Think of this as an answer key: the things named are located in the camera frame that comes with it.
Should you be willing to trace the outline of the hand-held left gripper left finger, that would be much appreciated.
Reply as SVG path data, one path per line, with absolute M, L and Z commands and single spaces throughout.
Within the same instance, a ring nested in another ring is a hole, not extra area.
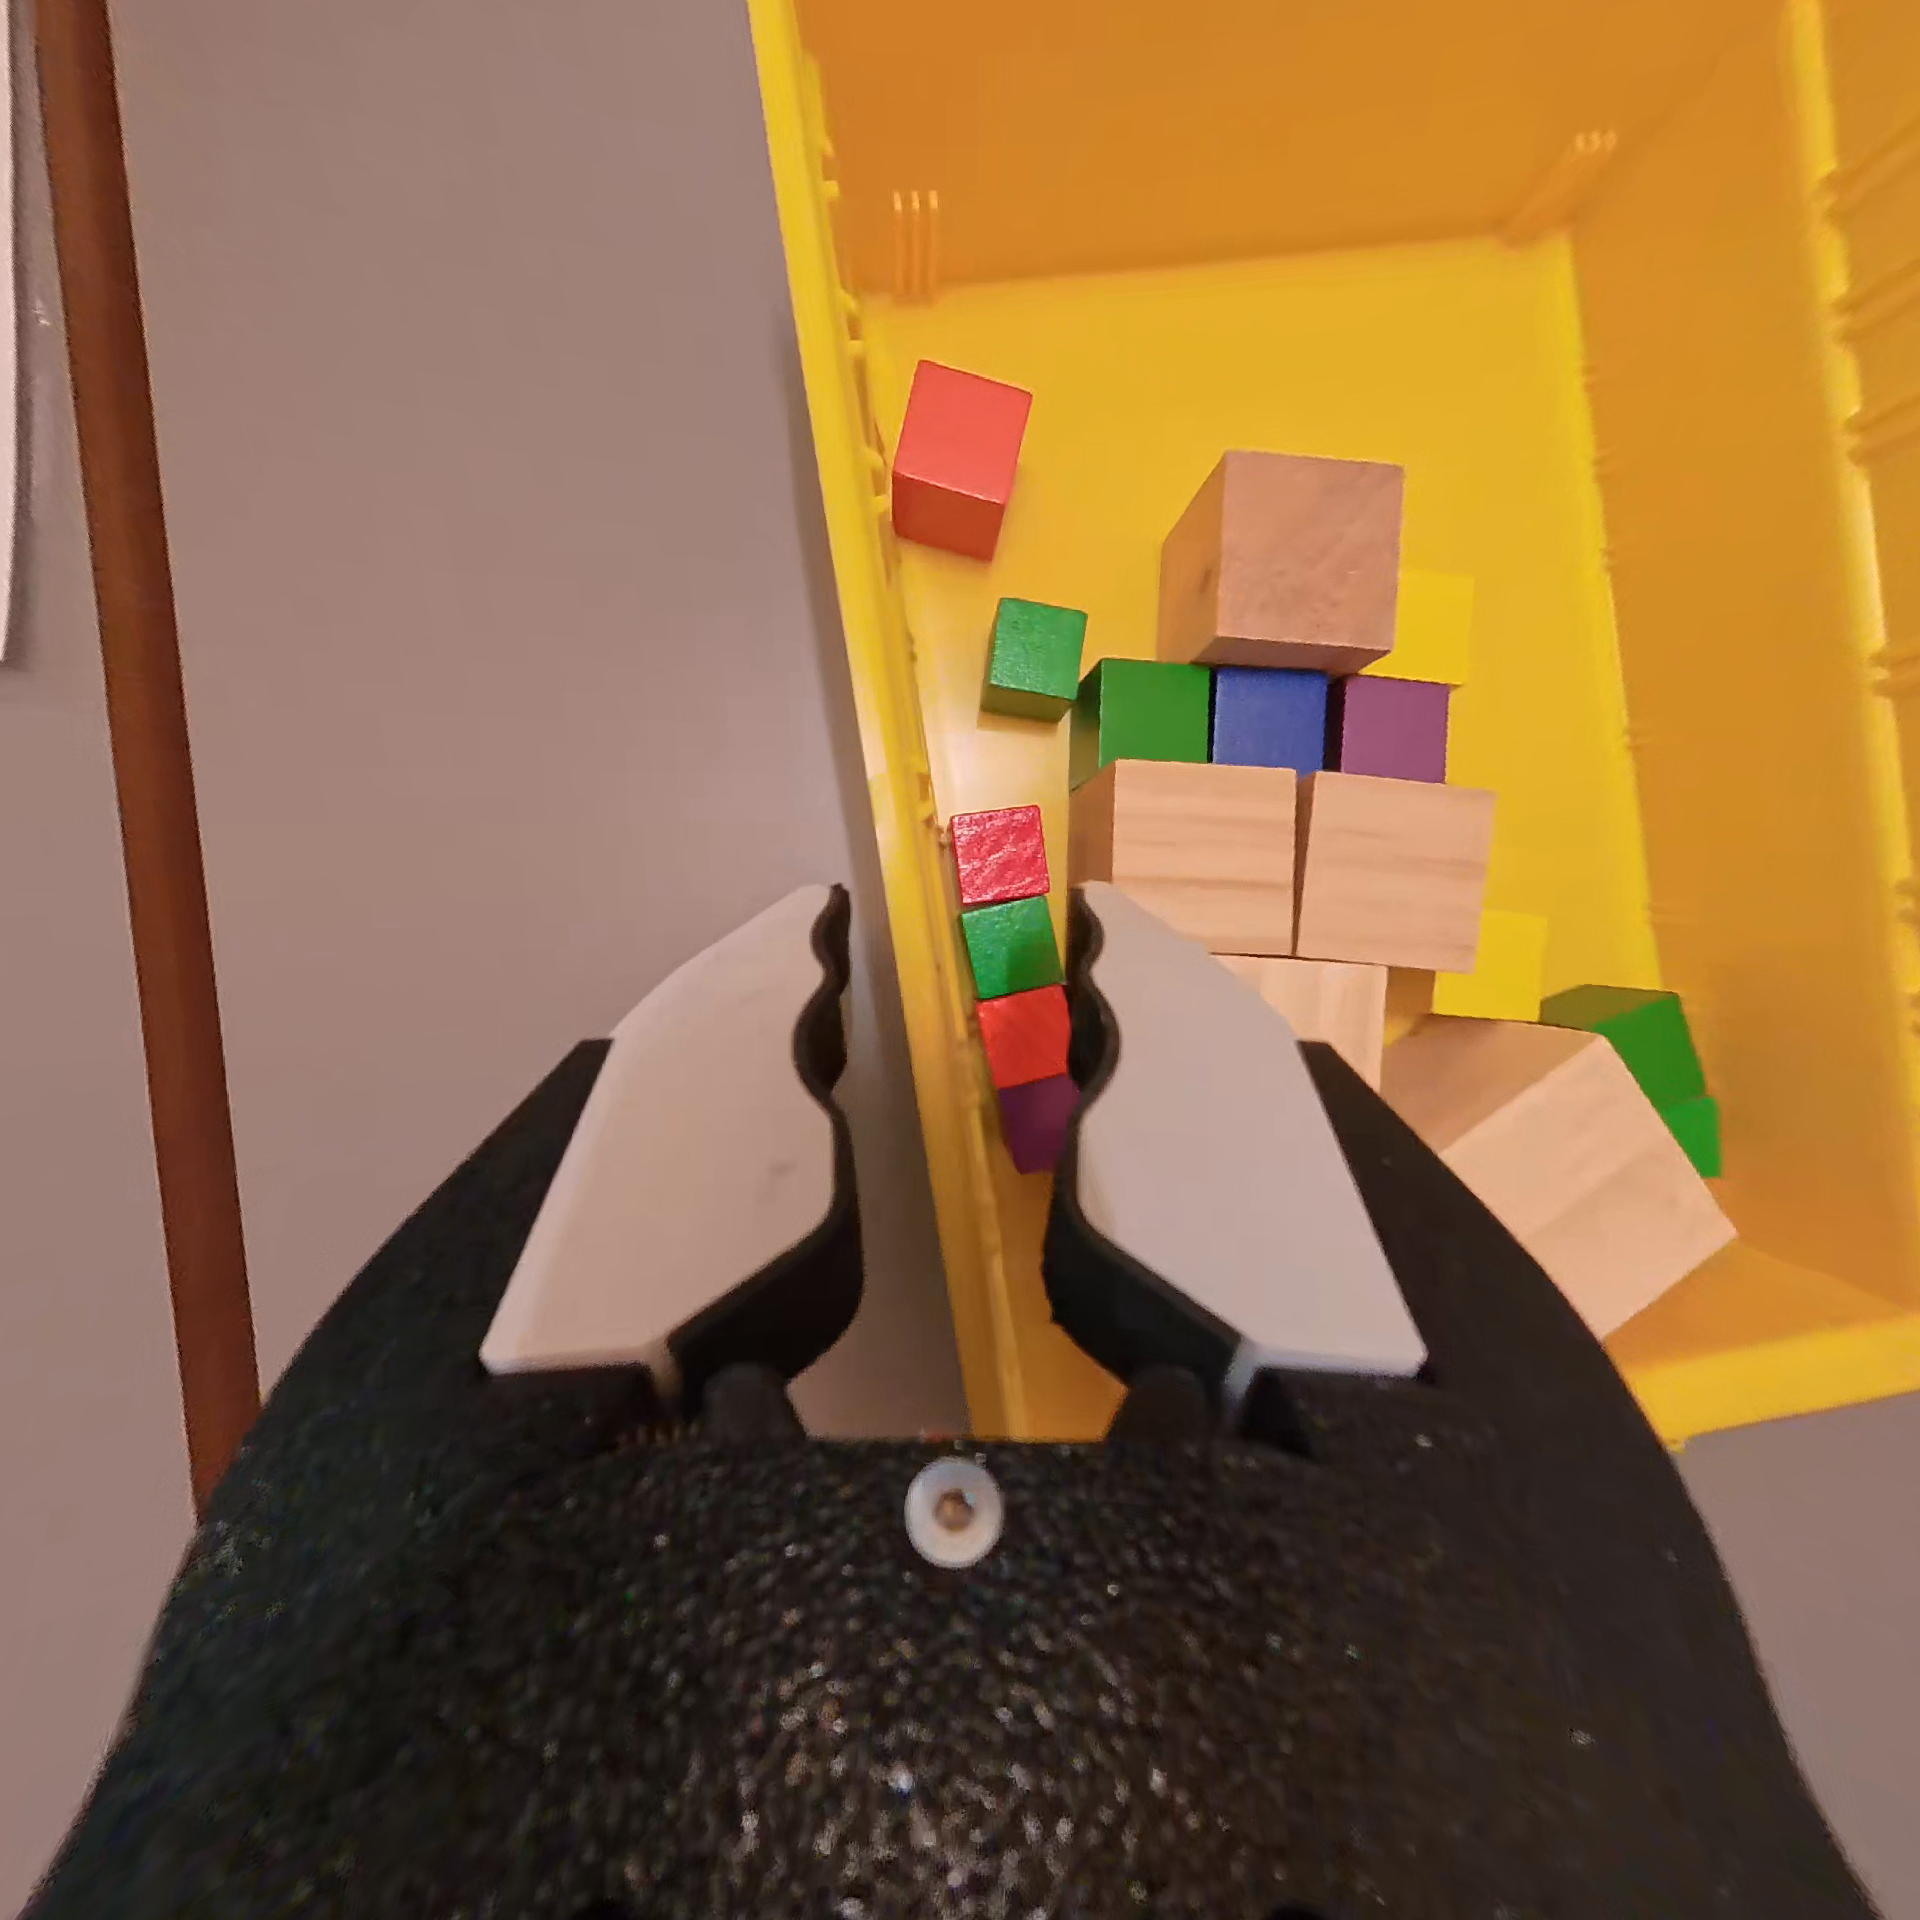
M 612 1027 L 485 1332 L 495 1381 L 637 1374 L 703 1405 L 791 1387 L 861 1301 L 851 895 L 802 884 Z

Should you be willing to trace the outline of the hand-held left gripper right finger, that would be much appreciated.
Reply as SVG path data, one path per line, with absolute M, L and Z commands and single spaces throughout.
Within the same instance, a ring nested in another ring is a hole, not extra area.
M 1069 1018 L 1053 1326 L 1121 1383 L 1187 1372 L 1229 1425 L 1268 1374 L 1416 1379 L 1425 1338 L 1285 1015 L 1088 879 Z

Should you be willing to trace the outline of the pile of wooden cubes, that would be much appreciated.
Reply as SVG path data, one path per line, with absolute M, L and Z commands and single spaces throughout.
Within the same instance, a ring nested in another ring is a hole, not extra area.
M 1401 595 L 1404 470 L 1227 451 L 1165 538 L 1153 658 L 1082 663 L 1085 613 L 1003 597 L 983 710 L 1072 723 L 1068 836 L 1043 799 L 955 809 L 925 830 L 948 917 L 944 1082 L 919 1070 L 938 1194 L 1002 1260 L 988 1123 L 1015 1169 L 1050 1169 L 1072 1103 L 1053 879 L 1111 879 L 1204 946 L 1299 1041 L 1386 1089 L 1600 1338 L 1735 1237 L 1671 1129 L 1700 1093 L 1650 1093 L 1605 1036 L 1613 991 L 1543 1018 L 1434 1007 L 1387 1036 L 1392 988 L 1464 983 L 1496 956 L 1484 910 L 1496 798 L 1452 785 L 1442 682 L 1378 675 Z

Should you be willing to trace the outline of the yellow plastic box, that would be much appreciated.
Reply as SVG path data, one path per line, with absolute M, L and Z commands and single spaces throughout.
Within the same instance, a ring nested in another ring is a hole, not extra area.
M 994 602 L 1151 655 L 1220 453 L 1401 465 L 1409 641 L 1546 986 L 1679 989 L 1739 1241 L 1674 1443 L 1915 1389 L 1915 4 L 749 4 L 977 1425 L 1091 1433 L 947 814 L 1065 786 Z

